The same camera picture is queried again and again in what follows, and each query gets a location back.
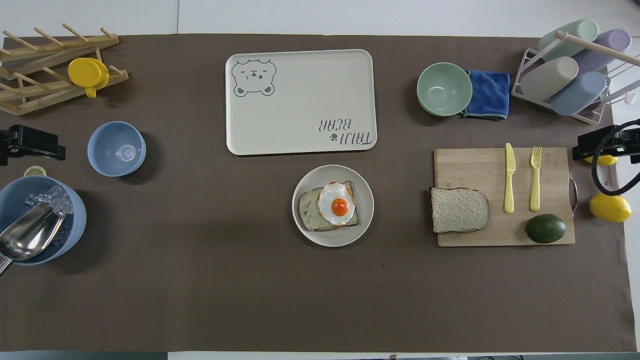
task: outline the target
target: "white plate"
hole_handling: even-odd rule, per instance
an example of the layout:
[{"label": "white plate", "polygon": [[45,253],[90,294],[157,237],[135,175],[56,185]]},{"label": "white plate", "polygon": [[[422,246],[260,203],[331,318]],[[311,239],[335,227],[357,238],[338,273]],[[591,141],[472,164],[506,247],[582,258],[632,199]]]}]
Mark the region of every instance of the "white plate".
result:
[{"label": "white plate", "polygon": [[[298,213],[298,201],[303,193],[319,188],[332,181],[343,183],[351,180],[353,189],[353,198],[356,202],[358,218],[360,223],[354,226],[344,226],[327,231],[309,231],[302,224]],[[353,243],[371,225],[373,219],[373,193],[367,181],[357,172],[342,165],[324,165],[311,170],[305,175],[293,191],[293,199],[291,200],[291,211],[293,212],[293,220],[296,222],[298,229],[311,241],[318,245],[327,247],[345,246]]]},{"label": "white plate", "polygon": [[376,143],[367,51],[236,54],[225,73],[227,148],[236,155],[361,151]]}]

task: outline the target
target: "fried egg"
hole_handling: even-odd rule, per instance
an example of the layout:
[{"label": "fried egg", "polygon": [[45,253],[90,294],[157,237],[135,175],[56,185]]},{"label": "fried egg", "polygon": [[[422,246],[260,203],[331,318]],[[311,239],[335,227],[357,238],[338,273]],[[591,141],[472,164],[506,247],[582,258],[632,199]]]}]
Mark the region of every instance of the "fried egg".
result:
[{"label": "fried egg", "polygon": [[318,208],[333,226],[346,224],[355,211],[353,194],[343,184],[332,181],[324,186],[318,195]]}]

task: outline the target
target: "egg yolk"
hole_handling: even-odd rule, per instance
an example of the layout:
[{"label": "egg yolk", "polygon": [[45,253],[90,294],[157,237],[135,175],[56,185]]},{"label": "egg yolk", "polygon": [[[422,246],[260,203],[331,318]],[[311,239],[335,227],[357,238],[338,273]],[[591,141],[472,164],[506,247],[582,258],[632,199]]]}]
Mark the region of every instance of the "egg yolk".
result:
[{"label": "egg yolk", "polygon": [[335,216],[343,217],[348,210],[349,204],[347,204],[346,200],[339,197],[331,201],[331,211],[333,212],[333,214],[335,214]]}]

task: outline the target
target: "wooden cutting board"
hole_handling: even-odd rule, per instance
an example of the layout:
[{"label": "wooden cutting board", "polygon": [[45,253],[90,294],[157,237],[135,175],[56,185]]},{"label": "wooden cutting board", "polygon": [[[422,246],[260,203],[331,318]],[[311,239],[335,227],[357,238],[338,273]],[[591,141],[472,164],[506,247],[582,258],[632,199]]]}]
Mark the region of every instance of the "wooden cutting board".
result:
[{"label": "wooden cutting board", "polygon": [[549,245],[573,244],[573,214],[569,200],[569,166],[564,147],[542,150],[540,167],[540,210],[529,210],[533,168],[529,158],[533,148],[514,148],[516,172],[513,174],[515,210],[504,212],[506,157],[504,148],[437,149],[433,152],[435,186],[438,188],[471,188],[489,199],[489,224],[472,233],[438,235],[439,246],[503,246],[543,245],[527,237],[527,221],[540,214],[554,214],[566,223],[566,234]]}]

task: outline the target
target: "lemon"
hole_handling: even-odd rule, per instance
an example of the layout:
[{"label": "lemon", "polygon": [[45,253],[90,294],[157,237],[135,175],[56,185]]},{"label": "lemon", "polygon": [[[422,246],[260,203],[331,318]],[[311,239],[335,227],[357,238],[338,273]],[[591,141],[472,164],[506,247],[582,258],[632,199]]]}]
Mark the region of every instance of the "lemon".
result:
[{"label": "lemon", "polygon": [[[593,162],[593,156],[585,158],[584,161],[589,164]],[[618,161],[618,158],[611,155],[602,155],[598,157],[598,165],[608,167],[609,165],[613,165]]]},{"label": "lemon", "polygon": [[564,236],[566,224],[553,214],[542,214],[529,219],[524,229],[531,240],[540,244],[548,244],[560,240]]},{"label": "lemon", "polygon": [[631,216],[631,205],[622,196],[599,193],[589,201],[591,213],[602,220],[622,222]]},{"label": "lemon", "polygon": [[42,175],[47,176],[47,171],[43,167],[39,167],[38,165],[34,165],[28,168],[23,176],[31,176],[31,175]]}]

